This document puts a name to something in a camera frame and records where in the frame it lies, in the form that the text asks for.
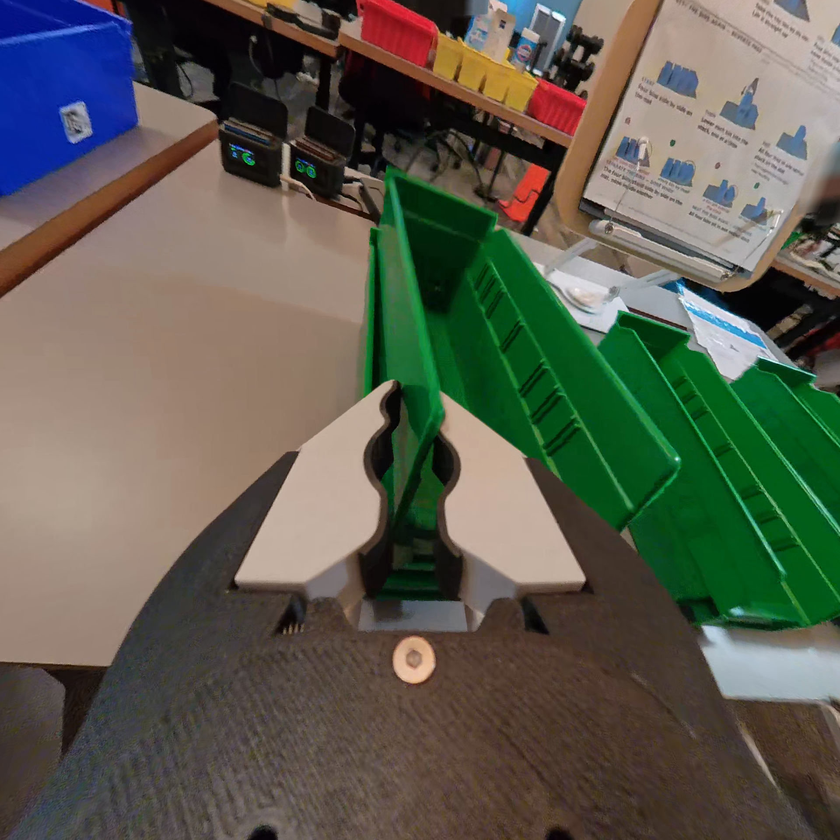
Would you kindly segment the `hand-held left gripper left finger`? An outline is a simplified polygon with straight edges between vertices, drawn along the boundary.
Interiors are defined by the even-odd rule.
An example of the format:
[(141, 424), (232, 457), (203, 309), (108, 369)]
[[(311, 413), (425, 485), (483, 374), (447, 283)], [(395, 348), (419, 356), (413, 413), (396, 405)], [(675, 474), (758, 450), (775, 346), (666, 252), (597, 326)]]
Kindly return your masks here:
[(242, 592), (336, 600), (357, 617), (390, 573), (390, 503), (383, 478), (402, 388), (390, 380), (292, 452), (291, 466), (245, 553)]

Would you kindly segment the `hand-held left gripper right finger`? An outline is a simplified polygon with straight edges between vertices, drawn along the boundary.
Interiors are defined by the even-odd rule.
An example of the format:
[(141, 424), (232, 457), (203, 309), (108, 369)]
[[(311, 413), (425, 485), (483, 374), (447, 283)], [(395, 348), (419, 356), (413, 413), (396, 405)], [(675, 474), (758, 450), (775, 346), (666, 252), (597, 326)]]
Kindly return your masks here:
[(453, 398), (434, 441), (441, 590), (472, 613), (500, 599), (581, 592), (586, 578), (525, 455)]

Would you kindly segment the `brown edged side desk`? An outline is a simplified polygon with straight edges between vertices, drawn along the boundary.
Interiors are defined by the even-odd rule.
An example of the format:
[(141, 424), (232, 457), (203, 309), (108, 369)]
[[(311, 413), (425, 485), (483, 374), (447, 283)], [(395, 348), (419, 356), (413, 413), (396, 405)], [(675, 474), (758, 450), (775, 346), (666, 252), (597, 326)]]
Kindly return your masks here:
[(1, 295), (217, 139), (216, 115), (134, 82), (138, 125), (1, 200)]

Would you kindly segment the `blue white paper sheets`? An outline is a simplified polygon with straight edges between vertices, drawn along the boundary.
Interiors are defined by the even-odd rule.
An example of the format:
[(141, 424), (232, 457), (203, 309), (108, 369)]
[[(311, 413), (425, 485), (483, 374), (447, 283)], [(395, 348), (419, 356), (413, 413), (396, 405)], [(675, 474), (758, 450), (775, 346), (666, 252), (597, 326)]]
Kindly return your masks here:
[(748, 322), (697, 295), (682, 281), (677, 282), (677, 289), (696, 341), (727, 380), (737, 380), (759, 360), (776, 361)]

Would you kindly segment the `orange plastic object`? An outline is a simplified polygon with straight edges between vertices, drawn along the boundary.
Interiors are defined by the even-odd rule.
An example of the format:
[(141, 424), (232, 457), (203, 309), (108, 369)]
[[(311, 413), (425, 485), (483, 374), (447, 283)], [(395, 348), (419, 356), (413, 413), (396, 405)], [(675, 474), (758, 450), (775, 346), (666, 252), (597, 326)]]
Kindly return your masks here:
[(524, 224), (527, 221), (546, 181), (548, 181), (549, 174), (549, 171), (536, 164), (529, 165), (505, 208), (510, 220), (517, 224)]

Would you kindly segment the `black battery charger case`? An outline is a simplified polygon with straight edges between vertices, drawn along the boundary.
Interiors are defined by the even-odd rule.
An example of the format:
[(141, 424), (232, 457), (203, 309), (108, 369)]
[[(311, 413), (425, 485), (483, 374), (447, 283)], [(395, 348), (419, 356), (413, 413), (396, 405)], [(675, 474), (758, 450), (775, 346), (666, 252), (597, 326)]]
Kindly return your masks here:
[(354, 142), (351, 122), (311, 106), (302, 135), (290, 142), (291, 177), (315, 196), (336, 198), (343, 189), (344, 170)]
[(286, 104), (233, 81), (227, 90), (227, 110), (218, 128), (224, 170), (263, 186), (279, 187), (288, 130)]

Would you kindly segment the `red plastic bin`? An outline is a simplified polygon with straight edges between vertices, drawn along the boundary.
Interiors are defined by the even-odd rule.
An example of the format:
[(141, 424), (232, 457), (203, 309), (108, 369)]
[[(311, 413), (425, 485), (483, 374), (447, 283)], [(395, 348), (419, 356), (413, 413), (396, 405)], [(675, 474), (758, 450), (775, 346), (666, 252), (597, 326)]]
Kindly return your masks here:
[(425, 68), (438, 41), (436, 24), (394, 1), (358, 3), (364, 42)]
[(573, 136), (587, 101), (545, 79), (538, 81), (528, 103), (528, 115), (538, 122)]

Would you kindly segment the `wooden workbench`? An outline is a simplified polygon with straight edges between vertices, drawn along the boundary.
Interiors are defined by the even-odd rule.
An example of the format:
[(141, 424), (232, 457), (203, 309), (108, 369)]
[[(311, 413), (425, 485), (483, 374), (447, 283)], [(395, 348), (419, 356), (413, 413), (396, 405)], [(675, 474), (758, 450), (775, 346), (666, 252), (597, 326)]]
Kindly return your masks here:
[(222, 9), (244, 21), (260, 26), (274, 34), (292, 40), (329, 60), (340, 57), (341, 47), (337, 39), (315, 35), (285, 19), (273, 16), (266, 10), (246, 1), (205, 1), (206, 4)]
[(573, 137), (567, 133), (542, 123), (524, 112), (518, 112), (498, 101), (494, 101), (483, 93), (463, 87), (454, 80), (437, 76), (430, 69), (414, 65), (407, 59), (368, 43), (361, 37), (360, 19), (342, 23), (339, 31), (339, 46), (349, 52), (363, 56), (384, 67), (388, 67), (432, 89), (441, 91), (453, 99), (466, 102), (480, 111), (509, 122), (512, 125), (516, 125), (544, 140), (549, 140), (564, 148), (569, 148), (572, 144)]

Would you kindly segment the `black dumbbell rack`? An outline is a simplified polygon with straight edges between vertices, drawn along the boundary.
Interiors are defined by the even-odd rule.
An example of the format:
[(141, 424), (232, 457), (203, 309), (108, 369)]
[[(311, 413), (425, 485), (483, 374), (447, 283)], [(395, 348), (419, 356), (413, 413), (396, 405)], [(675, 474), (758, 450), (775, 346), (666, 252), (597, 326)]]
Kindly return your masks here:
[(599, 36), (586, 35), (579, 25), (573, 25), (566, 36), (568, 48), (560, 52), (557, 63), (559, 84), (568, 91), (576, 91), (584, 82), (592, 78), (595, 73), (593, 58), (601, 53), (604, 39)]

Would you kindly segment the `blue plastic bin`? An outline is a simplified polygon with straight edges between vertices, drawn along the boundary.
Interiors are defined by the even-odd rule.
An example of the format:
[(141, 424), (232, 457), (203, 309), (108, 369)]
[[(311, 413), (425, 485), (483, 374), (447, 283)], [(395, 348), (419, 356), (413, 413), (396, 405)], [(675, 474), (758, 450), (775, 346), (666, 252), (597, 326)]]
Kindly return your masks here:
[(1, 2), (2, 196), (137, 126), (132, 35), (87, 2)]

